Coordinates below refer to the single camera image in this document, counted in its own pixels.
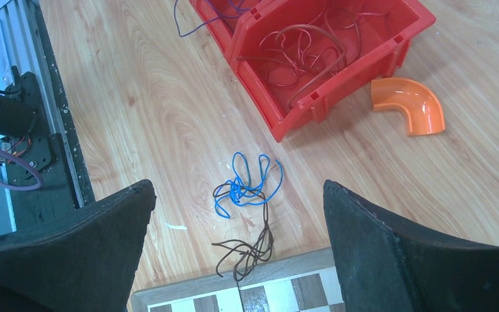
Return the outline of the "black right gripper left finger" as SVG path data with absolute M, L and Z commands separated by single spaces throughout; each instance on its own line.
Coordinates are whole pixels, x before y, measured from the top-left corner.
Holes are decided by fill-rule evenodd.
M 143 179 L 0 236 L 0 311 L 125 311 L 156 196 Z

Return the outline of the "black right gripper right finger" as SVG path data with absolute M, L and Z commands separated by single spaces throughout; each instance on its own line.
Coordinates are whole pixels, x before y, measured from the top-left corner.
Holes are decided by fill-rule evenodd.
M 499 246 L 461 239 L 324 183 L 347 311 L 499 311 Z

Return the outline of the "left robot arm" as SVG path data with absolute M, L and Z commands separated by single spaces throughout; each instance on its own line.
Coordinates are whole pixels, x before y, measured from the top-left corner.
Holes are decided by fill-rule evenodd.
M 22 138 L 36 126 L 37 113 L 34 108 L 18 99 L 25 90 L 17 66 L 11 67 L 15 88 L 0 90 L 0 135 Z

